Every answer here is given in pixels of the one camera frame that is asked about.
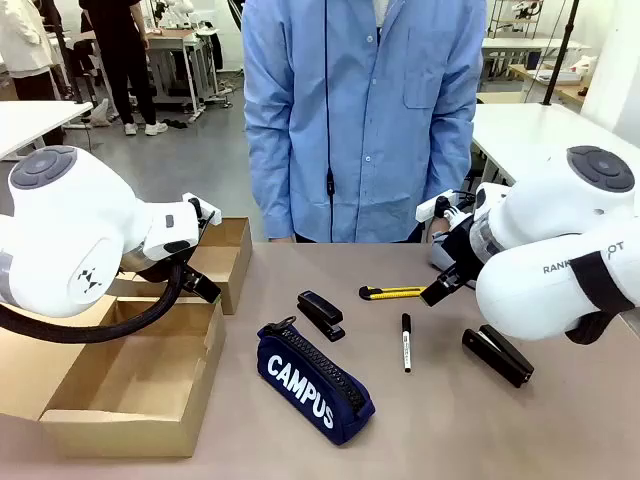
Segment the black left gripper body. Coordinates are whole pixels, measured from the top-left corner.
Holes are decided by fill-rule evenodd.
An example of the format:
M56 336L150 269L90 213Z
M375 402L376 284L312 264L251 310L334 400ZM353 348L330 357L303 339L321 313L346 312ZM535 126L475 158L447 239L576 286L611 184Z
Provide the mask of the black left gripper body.
M168 280L175 265L179 265L184 272L188 270L188 262L195 250L196 246L192 246L170 254L149 268L139 271L138 275L144 280Z

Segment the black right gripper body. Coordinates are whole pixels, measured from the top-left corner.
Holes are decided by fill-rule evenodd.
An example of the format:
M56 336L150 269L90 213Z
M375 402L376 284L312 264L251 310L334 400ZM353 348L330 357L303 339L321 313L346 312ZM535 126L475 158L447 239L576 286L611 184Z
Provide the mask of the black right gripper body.
M456 214L449 219L450 228L442 248L452 264L443 269L447 280L476 280L489 259L481 227L488 220L483 214L475 218L471 214Z

